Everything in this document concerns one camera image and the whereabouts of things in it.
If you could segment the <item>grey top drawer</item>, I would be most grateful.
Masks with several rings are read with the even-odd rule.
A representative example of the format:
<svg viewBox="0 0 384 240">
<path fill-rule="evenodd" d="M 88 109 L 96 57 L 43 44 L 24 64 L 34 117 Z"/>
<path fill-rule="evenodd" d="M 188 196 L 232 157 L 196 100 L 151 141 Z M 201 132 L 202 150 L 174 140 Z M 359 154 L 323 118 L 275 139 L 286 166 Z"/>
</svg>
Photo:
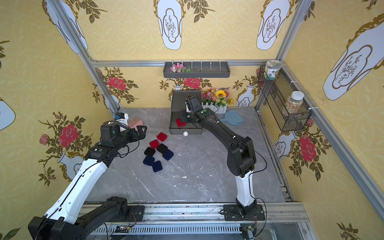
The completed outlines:
<svg viewBox="0 0 384 240">
<path fill-rule="evenodd" d="M 181 111 L 171 112 L 169 132 L 171 135 L 201 135 L 203 128 L 199 124 L 181 122 Z"/>
</svg>

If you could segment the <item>red brooch box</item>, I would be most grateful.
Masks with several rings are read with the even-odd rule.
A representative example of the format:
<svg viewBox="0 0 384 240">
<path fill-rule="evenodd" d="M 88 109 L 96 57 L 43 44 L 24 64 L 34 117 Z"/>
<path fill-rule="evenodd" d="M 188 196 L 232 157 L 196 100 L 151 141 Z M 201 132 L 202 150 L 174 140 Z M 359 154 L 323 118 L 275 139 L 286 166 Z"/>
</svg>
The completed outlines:
<svg viewBox="0 0 384 240">
<path fill-rule="evenodd" d="M 160 132 L 158 135 L 157 135 L 157 139 L 161 142 L 164 142 L 166 139 L 168 138 L 168 136 L 163 133 L 163 132 Z"/>
<path fill-rule="evenodd" d="M 182 122 L 181 119 L 176 119 L 176 124 L 177 124 L 177 127 L 178 127 L 178 128 L 181 128 L 181 127 L 187 125 L 187 123 Z"/>
<path fill-rule="evenodd" d="M 160 145 L 160 143 L 159 143 L 158 140 L 153 140 L 153 141 L 151 141 L 151 142 L 149 143 L 149 145 L 150 145 L 150 147 L 151 147 L 152 149 L 156 149 L 156 148 Z"/>
</svg>

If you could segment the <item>three-drawer storage cabinet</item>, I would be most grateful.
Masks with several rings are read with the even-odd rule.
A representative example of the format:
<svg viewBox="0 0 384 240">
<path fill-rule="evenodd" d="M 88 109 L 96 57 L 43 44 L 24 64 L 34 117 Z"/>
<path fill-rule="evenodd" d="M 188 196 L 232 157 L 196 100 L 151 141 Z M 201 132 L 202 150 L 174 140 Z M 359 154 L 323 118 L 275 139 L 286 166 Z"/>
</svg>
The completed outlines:
<svg viewBox="0 0 384 240">
<path fill-rule="evenodd" d="M 186 100 L 189 97 L 197 97 L 199 101 L 202 101 L 202 95 L 200 90 L 179 90 L 174 91 L 172 94 L 172 103 L 171 103 L 171 111 L 172 112 L 178 112 L 178 111 L 185 111 L 187 109 L 186 107 Z"/>
</svg>

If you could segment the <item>black brooch box left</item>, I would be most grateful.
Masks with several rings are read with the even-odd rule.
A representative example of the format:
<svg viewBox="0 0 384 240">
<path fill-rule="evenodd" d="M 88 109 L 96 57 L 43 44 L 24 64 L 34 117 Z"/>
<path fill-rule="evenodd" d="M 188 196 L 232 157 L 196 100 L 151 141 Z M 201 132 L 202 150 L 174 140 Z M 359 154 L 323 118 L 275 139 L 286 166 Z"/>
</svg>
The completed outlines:
<svg viewBox="0 0 384 240">
<path fill-rule="evenodd" d="M 153 157 L 155 153 L 156 153 L 156 150 L 151 147 L 146 148 L 146 150 L 144 151 L 144 154 L 147 157 Z"/>
</svg>

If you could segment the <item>black brooch box right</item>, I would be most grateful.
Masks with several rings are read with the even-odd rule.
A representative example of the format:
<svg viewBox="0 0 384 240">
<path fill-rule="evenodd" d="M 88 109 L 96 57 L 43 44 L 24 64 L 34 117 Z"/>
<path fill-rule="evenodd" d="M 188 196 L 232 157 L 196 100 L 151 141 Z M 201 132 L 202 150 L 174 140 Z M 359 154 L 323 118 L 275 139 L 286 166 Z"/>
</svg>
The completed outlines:
<svg viewBox="0 0 384 240">
<path fill-rule="evenodd" d="M 161 154 L 164 154 L 168 150 L 168 147 L 165 146 L 164 144 L 159 144 L 157 147 L 157 151 L 160 152 Z"/>
</svg>

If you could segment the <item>blue brooch box left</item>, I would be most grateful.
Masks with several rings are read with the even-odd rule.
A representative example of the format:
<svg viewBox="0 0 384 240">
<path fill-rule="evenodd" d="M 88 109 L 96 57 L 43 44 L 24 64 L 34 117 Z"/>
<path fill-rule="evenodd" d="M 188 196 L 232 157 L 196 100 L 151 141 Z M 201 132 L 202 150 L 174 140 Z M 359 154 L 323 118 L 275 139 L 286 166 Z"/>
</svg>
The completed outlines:
<svg viewBox="0 0 384 240">
<path fill-rule="evenodd" d="M 146 166 L 152 166 L 155 162 L 155 158 L 152 156 L 146 156 L 145 159 L 143 160 L 143 164 Z"/>
</svg>

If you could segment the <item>blue brooch box right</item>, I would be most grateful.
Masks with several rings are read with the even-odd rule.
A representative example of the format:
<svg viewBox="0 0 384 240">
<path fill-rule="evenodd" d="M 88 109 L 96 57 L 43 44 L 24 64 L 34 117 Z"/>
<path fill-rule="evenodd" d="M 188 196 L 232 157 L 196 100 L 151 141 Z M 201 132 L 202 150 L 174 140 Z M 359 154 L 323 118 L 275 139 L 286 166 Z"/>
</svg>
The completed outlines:
<svg viewBox="0 0 384 240">
<path fill-rule="evenodd" d="M 174 153 L 171 150 L 166 150 L 163 153 L 163 158 L 167 161 L 169 161 L 174 156 Z"/>
</svg>

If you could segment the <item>blue brooch box bottom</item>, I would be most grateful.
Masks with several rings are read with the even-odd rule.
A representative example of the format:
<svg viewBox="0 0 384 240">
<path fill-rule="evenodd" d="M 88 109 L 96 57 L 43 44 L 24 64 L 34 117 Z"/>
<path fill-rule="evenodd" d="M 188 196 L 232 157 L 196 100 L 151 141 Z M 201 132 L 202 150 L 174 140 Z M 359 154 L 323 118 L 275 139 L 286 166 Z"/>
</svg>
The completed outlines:
<svg viewBox="0 0 384 240">
<path fill-rule="evenodd" d="M 163 169 L 161 161 L 155 161 L 152 165 L 154 173 L 157 173 Z"/>
</svg>

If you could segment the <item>flower pot white fence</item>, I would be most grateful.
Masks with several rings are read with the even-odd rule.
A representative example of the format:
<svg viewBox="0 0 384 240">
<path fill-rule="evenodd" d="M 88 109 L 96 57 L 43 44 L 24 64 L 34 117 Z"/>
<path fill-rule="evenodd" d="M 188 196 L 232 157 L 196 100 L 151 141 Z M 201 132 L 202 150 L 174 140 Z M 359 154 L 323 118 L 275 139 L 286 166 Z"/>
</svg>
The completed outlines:
<svg viewBox="0 0 384 240">
<path fill-rule="evenodd" d="M 230 98 L 229 88 L 210 88 L 202 91 L 202 104 L 204 109 L 210 109 L 215 114 L 225 114 L 227 107 L 234 102 Z"/>
</svg>

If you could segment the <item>small circuit board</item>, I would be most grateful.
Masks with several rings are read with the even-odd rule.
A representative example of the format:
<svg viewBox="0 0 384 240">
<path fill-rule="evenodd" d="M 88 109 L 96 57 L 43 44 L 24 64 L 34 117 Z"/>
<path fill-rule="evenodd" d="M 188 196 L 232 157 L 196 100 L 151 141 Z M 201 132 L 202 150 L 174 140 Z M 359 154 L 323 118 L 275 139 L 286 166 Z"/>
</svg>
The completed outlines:
<svg viewBox="0 0 384 240">
<path fill-rule="evenodd" d="M 131 229 L 130 225 L 117 225 L 115 229 L 115 234 L 117 233 L 128 233 Z"/>
</svg>

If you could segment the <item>decorated jar with lid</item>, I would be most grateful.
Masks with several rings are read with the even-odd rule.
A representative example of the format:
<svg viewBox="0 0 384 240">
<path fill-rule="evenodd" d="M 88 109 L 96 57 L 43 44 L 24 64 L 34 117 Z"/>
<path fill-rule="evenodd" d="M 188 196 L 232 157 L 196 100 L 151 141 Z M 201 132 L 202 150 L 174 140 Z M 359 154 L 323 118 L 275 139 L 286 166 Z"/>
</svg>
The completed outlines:
<svg viewBox="0 0 384 240">
<path fill-rule="evenodd" d="M 282 62 L 279 60 L 269 60 L 266 62 L 264 70 L 264 78 L 266 80 L 274 80 L 280 73 Z"/>
</svg>

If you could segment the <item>clear jar white lid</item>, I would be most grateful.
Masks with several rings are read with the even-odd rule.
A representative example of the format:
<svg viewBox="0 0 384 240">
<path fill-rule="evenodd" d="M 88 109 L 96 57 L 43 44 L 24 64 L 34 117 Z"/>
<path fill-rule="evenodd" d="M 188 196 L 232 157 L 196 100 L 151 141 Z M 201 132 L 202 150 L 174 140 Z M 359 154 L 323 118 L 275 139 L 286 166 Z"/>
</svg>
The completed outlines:
<svg viewBox="0 0 384 240">
<path fill-rule="evenodd" d="M 304 93 L 300 91 L 293 91 L 286 100 L 284 115 L 288 116 L 296 114 L 304 101 L 304 96 Z"/>
</svg>

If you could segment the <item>grey wall shelf tray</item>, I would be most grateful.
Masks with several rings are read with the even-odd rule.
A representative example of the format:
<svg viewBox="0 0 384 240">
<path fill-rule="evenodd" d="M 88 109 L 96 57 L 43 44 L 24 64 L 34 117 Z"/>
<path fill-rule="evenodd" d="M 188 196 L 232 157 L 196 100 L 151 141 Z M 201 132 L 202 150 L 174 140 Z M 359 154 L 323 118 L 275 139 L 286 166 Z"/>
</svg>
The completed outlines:
<svg viewBox="0 0 384 240">
<path fill-rule="evenodd" d="M 183 64 L 192 70 L 191 73 L 172 73 L 170 67 L 176 63 Z M 165 62 L 163 75 L 165 78 L 229 78 L 231 70 L 226 61 L 179 61 Z"/>
</svg>

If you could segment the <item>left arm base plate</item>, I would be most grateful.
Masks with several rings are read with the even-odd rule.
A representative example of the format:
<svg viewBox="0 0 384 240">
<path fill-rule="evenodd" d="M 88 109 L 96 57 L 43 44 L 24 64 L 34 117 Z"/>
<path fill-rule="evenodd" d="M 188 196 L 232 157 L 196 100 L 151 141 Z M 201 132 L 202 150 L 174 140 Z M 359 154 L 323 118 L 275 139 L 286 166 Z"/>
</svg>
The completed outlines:
<svg viewBox="0 0 384 240">
<path fill-rule="evenodd" d="M 145 212 L 145 206 L 134 205 L 128 206 L 127 211 L 121 217 L 116 217 L 115 221 L 118 222 L 142 222 Z"/>
</svg>

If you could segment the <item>aluminium front rail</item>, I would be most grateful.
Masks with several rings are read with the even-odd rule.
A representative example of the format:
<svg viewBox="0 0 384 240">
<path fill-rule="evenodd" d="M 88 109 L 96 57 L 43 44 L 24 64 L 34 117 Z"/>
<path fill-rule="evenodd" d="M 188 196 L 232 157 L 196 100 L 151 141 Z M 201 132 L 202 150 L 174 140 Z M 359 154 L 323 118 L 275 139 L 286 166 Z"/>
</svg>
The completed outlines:
<svg viewBox="0 0 384 240">
<path fill-rule="evenodd" d="M 146 224 L 181 224 L 181 223 L 308 223 L 309 217 L 302 203 L 263 203 L 262 205 L 266 219 L 264 221 L 225 221 L 219 212 L 224 205 L 235 205 L 234 203 L 131 203 L 128 206 L 143 205 L 145 212 L 142 222 Z"/>
</svg>

